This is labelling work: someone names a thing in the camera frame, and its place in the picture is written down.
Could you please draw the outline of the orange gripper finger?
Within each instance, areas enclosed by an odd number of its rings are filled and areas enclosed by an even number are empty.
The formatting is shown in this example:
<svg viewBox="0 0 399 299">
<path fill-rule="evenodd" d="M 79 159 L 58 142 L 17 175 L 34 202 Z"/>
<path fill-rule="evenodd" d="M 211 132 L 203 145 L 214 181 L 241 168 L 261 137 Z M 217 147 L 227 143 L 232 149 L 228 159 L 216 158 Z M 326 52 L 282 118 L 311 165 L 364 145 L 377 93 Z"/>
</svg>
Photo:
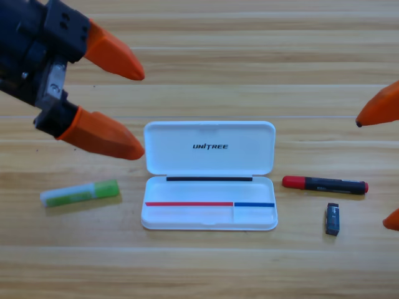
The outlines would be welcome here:
<svg viewBox="0 0 399 299">
<path fill-rule="evenodd" d="M 358 127 L 398 121 L 398 81 L 381 89 L 356 117 Z"/>
<path fill-rule="evenodd" d="M 71 125 L 57 139 L 90 153 L 119 159 L 137 160 L 145 154 L 141 143 L 126 126 L 81 106 Z"/>
<path fill-rule="evenodd" d="M 383 225 L 387 229 L 399 231 L 399 209 L 396 209 L 384 219 Z"/>
</svg>

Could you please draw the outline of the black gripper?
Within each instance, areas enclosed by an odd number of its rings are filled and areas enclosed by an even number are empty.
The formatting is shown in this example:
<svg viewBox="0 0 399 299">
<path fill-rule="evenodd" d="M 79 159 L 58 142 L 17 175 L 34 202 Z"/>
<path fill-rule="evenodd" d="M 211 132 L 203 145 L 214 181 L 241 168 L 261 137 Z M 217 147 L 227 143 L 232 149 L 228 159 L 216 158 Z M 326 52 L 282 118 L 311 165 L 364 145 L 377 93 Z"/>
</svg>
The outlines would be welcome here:
<svg viewBox="0 0 399 299">
<path fill-rule="evenodd" d="M 62 1 L 1 1 L 1 91 L 39 108 L 35 127 L 55 138 L 77 114 L 64 82 L 68 63 L 83 56 L 111 74 L 145 78 L 128 45 Z"/>
</svg>

